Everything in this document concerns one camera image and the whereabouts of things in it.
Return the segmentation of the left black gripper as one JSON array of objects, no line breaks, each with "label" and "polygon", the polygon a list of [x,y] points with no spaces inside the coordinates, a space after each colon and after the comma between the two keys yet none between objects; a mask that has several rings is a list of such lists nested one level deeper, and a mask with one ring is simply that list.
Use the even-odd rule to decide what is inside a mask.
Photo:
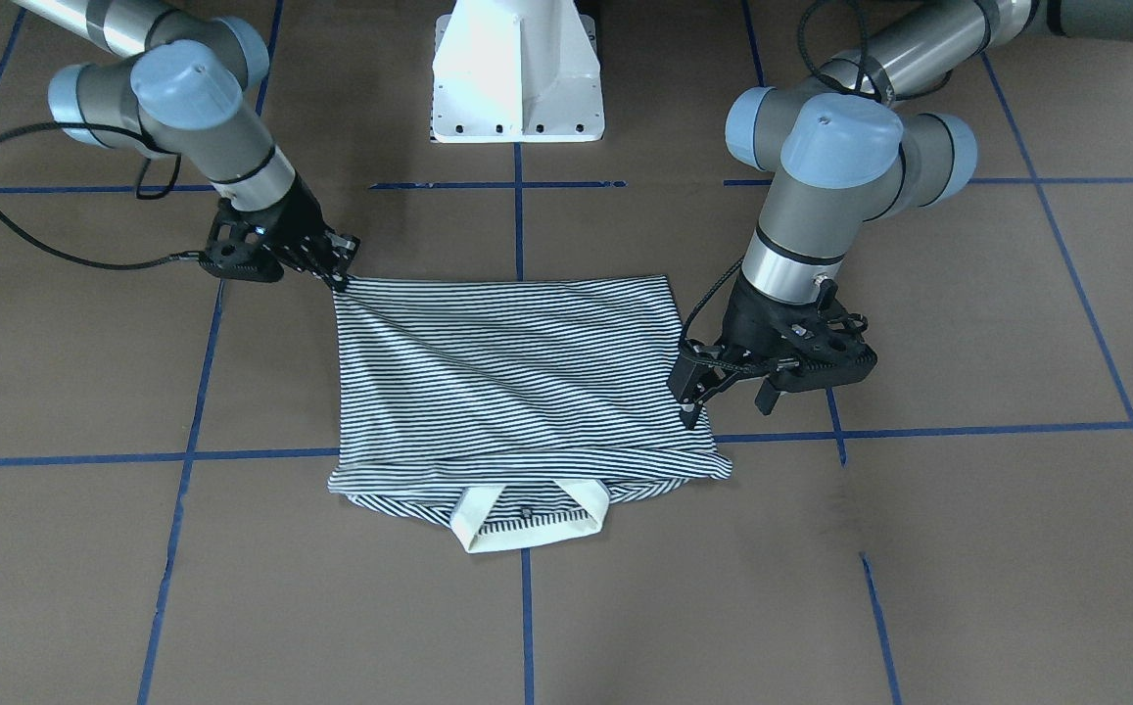
[{"label": "left black gripper", "polygon": [[[695,318],[729,280],[734,281],[722,333],[714,345],[688,337]],[[706,404],[736,381],[759,379],[753,405],[772,414],[784,396],[857,384],[876,366],[864,340],[868,321],[836,298],[838,286],[823,277],[810,303],[769,299],[729,269],[688,313],[678,338],[678,357],[668,374],[668,392],[685,428],[696,428]]]}]

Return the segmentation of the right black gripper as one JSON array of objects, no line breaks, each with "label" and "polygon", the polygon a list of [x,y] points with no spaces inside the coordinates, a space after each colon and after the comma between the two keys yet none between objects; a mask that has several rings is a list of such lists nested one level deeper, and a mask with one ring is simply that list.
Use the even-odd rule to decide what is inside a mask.
[{"label": "right black gripper", "polygon": [[359,238],[332,231],[298,176],[283,198],[266,209],[240,211],[230,198],[218,201],[201,267],[212,277],[257,284],[274,284],[290,267],[343,294],[360,245]]}]

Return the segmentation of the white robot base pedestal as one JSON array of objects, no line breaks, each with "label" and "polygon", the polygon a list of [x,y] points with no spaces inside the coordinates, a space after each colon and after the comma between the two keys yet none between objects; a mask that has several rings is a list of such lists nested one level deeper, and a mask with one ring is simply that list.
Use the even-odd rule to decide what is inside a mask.
[{"label": "white robot base pedestal", "polygon": [[457,1],[435,22],[431,138],[600,141],[598,18],[593,1]]}]

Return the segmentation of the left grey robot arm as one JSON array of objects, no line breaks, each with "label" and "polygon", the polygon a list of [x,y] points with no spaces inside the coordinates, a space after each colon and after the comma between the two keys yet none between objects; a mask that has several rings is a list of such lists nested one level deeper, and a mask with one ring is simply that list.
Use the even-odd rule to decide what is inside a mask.
[{"label": "left grey robot arm", "polygon": [[974,175],[978,143],[959,117],[898,116],[952,71],[1024,32],[1133,43],[1133,1],[925,1],[860,44],[816,63],[790,90],[755,86],[729,111],[729,152],[772,176],[714,345],[681,334],[668,389],[695,428],[706,402],[736,381],[763,379],[755,404],[857,384],[876,355],[867,321],[836,297],[836,278],[868,220],[929,207]]}]

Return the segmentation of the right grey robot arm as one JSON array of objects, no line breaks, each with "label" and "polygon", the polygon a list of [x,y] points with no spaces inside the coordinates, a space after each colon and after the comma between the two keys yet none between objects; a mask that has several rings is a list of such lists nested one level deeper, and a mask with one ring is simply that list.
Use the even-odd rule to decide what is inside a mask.
[{"label": "right grey robot arm", "polygon": [[341,294],[359,243],[325,223],[303,176],[247,103],[269,73],[256,28],[203,20],[165,1],[24,1],[22,8],[116,56],[48,84],[48,108],[70,138],[181,158],[218,193],[208,240],[191,255],[218,278],[272,284],[293,269]]}]

